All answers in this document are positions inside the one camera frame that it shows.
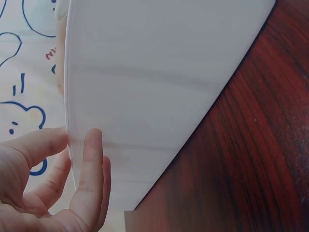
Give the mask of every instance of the finger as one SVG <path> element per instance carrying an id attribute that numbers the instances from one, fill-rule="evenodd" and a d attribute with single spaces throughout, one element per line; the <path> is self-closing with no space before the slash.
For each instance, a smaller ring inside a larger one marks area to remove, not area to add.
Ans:
<path id="1" fill-rule="evenodd" d="M 6 146 L 26 158 L 29 170 L 46 157 L 64 150 L 67 144 L 67 132 L 62 128 L 37 130 L 6 142 Z"/>
<path id="2" fill-rule="evenodd" d="M 35 195 L 41 199 L 47 209 L 52 207 L 60 198 L 70 172 L 71 161 L 66 148 L 56 155 L 46 180 L 24 197 Z"/>
<path id="3" fill-rule="evenodd" d="M 85 137 L 80 183 L 70 203 L 70 211 L 90 229 L 97 224 L 103 197 L 102 157 L 102 132 L 92 129 Z"/>
<path id="4" fill-rule="evenodd" d="M 110 193 L 111 193 L 111 161 L 107 156 L 103 156 L 103 174 L 104 174 L 104 183 L 103 183 L 103 200 L 101 205 L 101 212 L 100 217 L 98 218 L 98 223 L 95 231 L 98 231 L 102 228 L 107 210 L 108 205 L 110 202 Z"/>

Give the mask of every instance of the cartoon drawing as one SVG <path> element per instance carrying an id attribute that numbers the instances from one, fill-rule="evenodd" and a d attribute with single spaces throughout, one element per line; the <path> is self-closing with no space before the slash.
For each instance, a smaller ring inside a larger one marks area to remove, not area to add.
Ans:
<path id="1" fill-rule="evenodd" d="M 1 18 L 1 16 L 2 16 L 2 14 L 3 14 L 3 12 L 4 12 L 4 9 L 5 9 L 5 5 L 6 5 L 6 1 L 7 0 L 0 0 L 0 10 L 1 10 L 1 13 L 0 13 L 0 18 Z"/>
<path id="2" fill-rule="evenodd" d="M 21 74 L 21 91 L 20 93 L 23 94 L 25 90 L 25 74 Z M 16 95 L 16 85 L 13 86 L 13 96 Z M 15 101 L 2 101 L 0 102 L 0 107 L 5 107 L 4 112 L 11 112 L 10 115 L 13 115 L 15 117 L 14 120 L 12 120 L 9 124 L 7 132 L 10 135 L 16 135 L 19 136 L 19 134 L 16 134 L 16 130 L 20 126 L 20 121 L 26 122 L 23 126 L 30 127 L 31 129 L 42 129 L 45 121 L 46 121 L 46 114 L 45 111 L 37 106 L 32 105 L 30 107 L 26 107 L 22 105 L 21 103 L 15 102 Z M 39 120 L 38 122 L 34 122 L 31 124 L 33 120 L 26 120 L 25 117 L 29 117 L 27 112 L 32 112 L 33 115 Z M 38 171 L 30 171 L 30 175 L 41 175 L 43 174 L 47 169 L 47 160 L 45 159 L 42 162 L 42 167 Z"/>
<path id="3" fill-rule="evenodd" d="M 56 0 L 22 0 L 24 19 L 32 31 L 44 37 L 56 37 L 55 5 Z"/>
<path id="4" fill-rule="evenodd" d="M 5 39 L 8 41 L 16 41 L 16 43 L 12 43 L 12 46 L 16 46 L 16 48 L 13 48 L 13 52 L 12 54 L 10 54 L 9 57 L 5 58 L 3 61 L 0 60 L 0 67 L 2 66 L 2 64 L 4 64 L 6 61 L 8 61 L 9 59 L 15 57 L 17 55 L 17 53 L 20 50 L 21 44 L 23 43 L 20 39 L 20 37 L 14 33 L 11 32 L 2 32 L 0 33 L 0 39 Z"/>

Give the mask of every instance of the bear ear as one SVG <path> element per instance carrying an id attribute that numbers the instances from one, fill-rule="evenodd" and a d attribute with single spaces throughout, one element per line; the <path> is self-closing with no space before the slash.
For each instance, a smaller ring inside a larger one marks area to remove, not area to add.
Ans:
<path id="1" fill-rule="evenodd" d="M 18 54 L 21 44 L 22 41 L 18 35 L 11 32 L 0 33 L 0 51 L 3 54 L 0 56 L 0 67 Z"/>
<path id="2" fill-rule="evenodd" d="M 46 115 L 38 106 L 25 107 L 15 101 L 0 102 L 0 141 L 42 129 Z"/>

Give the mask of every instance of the blue line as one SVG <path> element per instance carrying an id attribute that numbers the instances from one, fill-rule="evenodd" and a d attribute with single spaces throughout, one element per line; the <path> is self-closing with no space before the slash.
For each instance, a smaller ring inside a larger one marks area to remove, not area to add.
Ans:
<path id="1" fill-rule="evenodd" d="M 56 73 L 56 72 L 55 72 L 55 68 L 56 68 L 56 65 L 54 65 L 54 66 L 52 67 L 52 73 L 53 73 L 53 74 Z"/>
<path id="2" fill-rule="evenodd" d="M 6 5 L 6 0 L 5 0 L 5 2 L 4 2 L 4 5 L 3 5 L 3 8 L 2 8 L 2 11 L 1 11 L 1 13 L 0 13 L 0 18 L 1 18 L 1 16 L 2 16 L 3 12 L 4 12 L 5 5 Z"/>
<path id="3" fill-rule="evenodd" d="M 38 170 L 37 172 L 30 171 L 30 175 L 34 175 L 34 176 L 42 175 L 46 171 L 46 169 L 47 169 L 47 159 L 44 159 L 43 160 L 43 167 L 40 170 Z"/>
<path id="4" fill-rule="evenodd" d="M 21 78 L 21 91 L 20 91 L 20 93 L 24 93 L 24 87 L 25 87 L 25 74 L 22 73 L 20 78 Z"/>
<path id="5" fill-rule="evenodd" d="M 0 36 L 3 35 L 3 34 L 11 34 L 11 35 L 16 36 L 16 37 L 18 38 L 18 40 L 19 40 L 19 47 L 18 47 L 18 49 L 17 49 L 17 51 L 15 52 L 14 55 L 12 55 L 11 57 L 8 57 L 7 59 L 5 59 L 5 60 L 0 64 L 0 67 L 1 67 L 2 64 L 4 64 L 8 59 L 13 58 L 14 56 L 17 55 L 17 53 L 19 52 L 19 49 L 20 49 L 20 47 L 21 47 L 21 44 L 23 43 L 23 42 L 21 41 L 20 37 L 19 37 L 18 35 L 14 34 L 14 33 L 11 33 L 11 32 L 3 32 L 3 33 L 0 34 Z"/>
<path id="6" fill-rule="evenodd" d="M 54 37 L 56 37 L 55 35 L 44 35 L 44 34 L 38 32 L 38 31 L 36 31 L 35 29 L 32 28 L 32 26 L 30 25 L 30 23 L 29 23 L 28 20 L 27 20 L 26 14 L 25 14 L 24 2 L 25 2 L 25 0 L 23 0 L 23 2 L 22 2 L 23 15 L 24 15 L 25 21 L 26 21 L 26 23 L 28 24 L 28 26 L 30 27 L 30 29 L 33 30 L 34 32 L 38 33 L 39 35 L 42 35 L 42 36 L 45 36 L 45 37 L 48 37 L 48 38 L 54 38 Z"/>

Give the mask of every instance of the wooden table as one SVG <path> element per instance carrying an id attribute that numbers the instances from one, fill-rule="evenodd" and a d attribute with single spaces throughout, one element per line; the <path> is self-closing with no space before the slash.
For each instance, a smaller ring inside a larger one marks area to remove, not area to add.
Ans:
<path id="1" fill-rule="evenodd" d="M 309 231 L 309 0 L 279 0 L 127 232 Z"/>

